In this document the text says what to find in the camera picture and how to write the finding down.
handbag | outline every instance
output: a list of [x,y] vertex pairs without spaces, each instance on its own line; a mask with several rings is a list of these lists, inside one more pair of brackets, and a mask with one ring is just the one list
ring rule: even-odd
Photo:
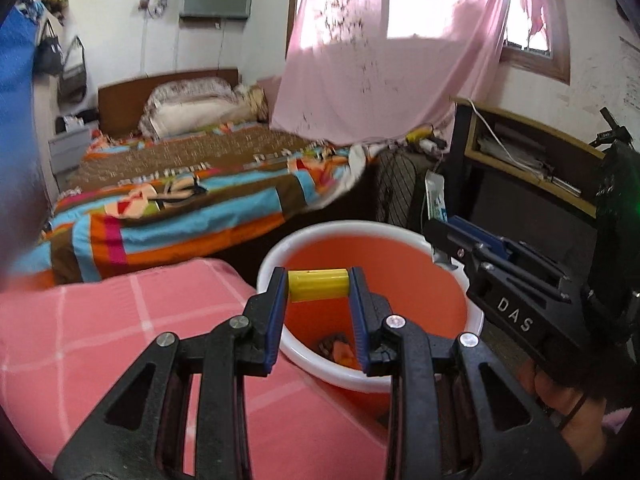
[[42,36],[36,48],[33,60],[33,73],[60,75],[63,71],[62,47],[60,40],[51,27],[51,22],[47,20],[42,29]]
[[[75,50],[81,54],[81,62],[69,66],[69,60]],[[58,103],[80,104],[86,96],[86,60],[84,45],[77,36],[71,41],[66,53],[63,72],[58,79]]]

white bucket rim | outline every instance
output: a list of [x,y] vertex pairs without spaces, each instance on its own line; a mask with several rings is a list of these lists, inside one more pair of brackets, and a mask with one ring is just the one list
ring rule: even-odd
[[[289,254],[296,252],[300,247],[309,243],[335,235],[349,234],[369,235],[397,240],[433,255],[433,249],[430,243],[418,233],[401,227],[366,220],[336,220],[324,222],[295,231],[286,238],[283,238],[269,251],[262,261],[260,271],[258,272],[258,293],[267,290],[273,269],[281,266],[284,261],[287,260]],[[469,281],[463,270],[463,266],[457,260],[453,260],[453,263],[456,264],[458,268],[452,271],[452,274],[462,290],[466,292]],[[484,312],[469,300],[469,298],[466,298],[466,325],[464,332],[472,332],[480,335],[483,324]],[[390,377],[367,377],[359,370],[352,370],[351,368],[332,363],[303,345],[286,326],[282,329],[280,350],[297,366],[334,386],[365,393],[389,393],[391,390]]]

headboard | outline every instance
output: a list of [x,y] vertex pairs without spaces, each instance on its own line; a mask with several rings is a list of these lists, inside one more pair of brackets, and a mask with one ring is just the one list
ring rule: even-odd
[[239,82],[237,68],[213,68],[194,72],[173,72],[152,77],[142,77],[103,86],[98,89],[100,129],[106,135],[116,139],[126,137],[138,127],[146,100],[154,88],[171,81],[211,76],[220,77],[231,86],[236,86]]

yellow object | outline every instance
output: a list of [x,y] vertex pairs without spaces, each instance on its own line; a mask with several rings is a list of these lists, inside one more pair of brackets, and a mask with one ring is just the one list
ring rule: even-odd
[[418,126],[406,134],[405,139],[409,143],[418,142],[425,137],[429,137],[431,134],[433,134],[432,126]]
[[347,269],[289,271],[289,299],[293,302],[331,300],[348,295]]

bolt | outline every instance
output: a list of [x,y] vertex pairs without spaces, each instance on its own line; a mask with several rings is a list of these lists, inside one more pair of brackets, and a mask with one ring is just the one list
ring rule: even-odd
[[402,328],[405,324],[404,317],[398,316],[398,314],[393,314],[386,318],[386,325],[391,328]]
[[466,346],[467,348],[473,348],[474,346],[478,346],[480,340],[476,334],[472,334],[471,332],[465,332],[460,334],[460,344],[462,346]]
[[231,328],[244,328],[249,326],[249,318],[247,316],[235,316],[229,320]]
[[175,335],[173,335],[171,332],[161,333],[158,337],[156,337],[156,343],[158,343],[158,346],[162,347],[171,346],[175,343]]

